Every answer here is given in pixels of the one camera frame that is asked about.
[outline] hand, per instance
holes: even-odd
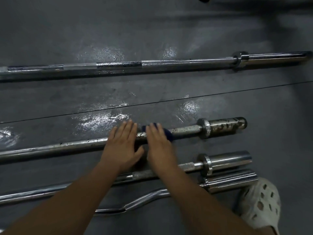
[[[167,140],[161,124],[157,128],[151,123],[146,127],[149,145],[148,162],[160,177],[164,172],[177,168],[177,159],[172,143]]]
[[[142,146],[135,152],[136,136],[137,124],[133,124],[132,120],[124,121],[118,129],[114,126],[109,133],[100,163],[117,166],[119,173],[131,168],[144,153]]]

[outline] person's right arm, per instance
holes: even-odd
[[[149,164],[177,202],[193,234],[258,234],[205,189],[194,183],[177,166],[173,146],[167,140],[160,124],[157,124],[157,128],[150,124],[146,128],[146,133]]]

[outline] forearm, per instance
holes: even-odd
[[[163,173],[162,179],[194,234],[257,234],[238,216],[194,183],[180,168]]]
[[[114,165],[98,164],[16,221],[4,234],[83,234],[118,171]]]

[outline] person's right hand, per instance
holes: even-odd
[[[149,145],[148,162],[152,170],[158,175],[177,167],[172,143],[167,140],[161,124],[146,127],[147,141]]]

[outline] person's left arm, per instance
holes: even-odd
[[[100,162],[87,175],[15,221],[3,234],[83,234],[115,178],[142,156],[134,151],[137,124],[123,122],[109,135]]]

